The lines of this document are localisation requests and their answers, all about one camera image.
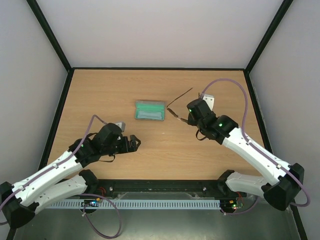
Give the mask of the black round sunglasses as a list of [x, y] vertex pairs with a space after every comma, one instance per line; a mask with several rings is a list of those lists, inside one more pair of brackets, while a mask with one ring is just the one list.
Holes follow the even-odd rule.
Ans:
[[166, 106], [166, 110], [172, 114], [176, 119], [178, 119], [179, 121], [183, 122], [183, 123], [188, 123], [188, 120], [185, 118], [181, 118], [176, 112], [174, 112], [171, 108], [170, 105], [173, 104], [175, 101], [177, 101], [179, 98], [181, 98], [182, 96], [184, 96], [185, 94], [187, 94], [188, 92], [190, 92], [193, 88], [191, 87], [190, 89], [188, 89], [186, 92], [184, 92], [183, 94], [181, 94], [180, 96], [176, 97], [173, 101], [171, 101], [167, 106]]

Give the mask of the grey felt glasses case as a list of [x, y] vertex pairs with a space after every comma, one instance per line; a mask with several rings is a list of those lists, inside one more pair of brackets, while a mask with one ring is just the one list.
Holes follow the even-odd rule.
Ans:
[[[155, 101], [155, 100], [137, 100], [135, 102], [135, 114], [134, 118], [136, 120], [150, 120], [150, 121], [164, 121], [165, 120], [165, 103], [163, 101]], [[153, 119], [143, 119], [137, 118], [138, 113], [144, 112], [161, 112], [162, 120], [153, 120]]]

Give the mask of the light blue cleaning cloth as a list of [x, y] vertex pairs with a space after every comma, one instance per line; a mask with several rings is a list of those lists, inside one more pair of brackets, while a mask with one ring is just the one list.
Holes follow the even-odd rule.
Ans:
[[162, 120], [162, 113], [161, 112], [145, 112], [140, 111], [137, 115], [138, 119], [150, 119], [150, 120]]

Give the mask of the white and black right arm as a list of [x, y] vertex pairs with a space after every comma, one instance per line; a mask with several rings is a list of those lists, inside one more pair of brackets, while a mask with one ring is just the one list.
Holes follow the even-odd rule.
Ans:
[[226, 115], [216, 116], [207, 102], [196, 99], [187, 105], [188, 123], [196, 126], [204, 138], [232, 150], [260, 174], [260, 177], [232, 172], [218, 183], [218, 191], [229, 196], [244, 192], [265, 199], [272, 207], [284, 211], [302, 189], [304, 168], [289, 164], [252, 140], [239, 125]]

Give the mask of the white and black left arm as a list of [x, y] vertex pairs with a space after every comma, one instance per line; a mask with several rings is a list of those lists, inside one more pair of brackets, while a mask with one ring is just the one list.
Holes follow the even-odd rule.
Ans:
[[60, 157], [33, 175], [16, 183], [0, 185], [0, 210], [11, 228], [29, 223], [36, 214], [55, 202], [81, 195], [93, 194], [98, 179], [86, 167], [101, 157], [136, 152], [141, 141], [124, 136], [124, 122], [108, 123], [99, 132], [86, 132]]

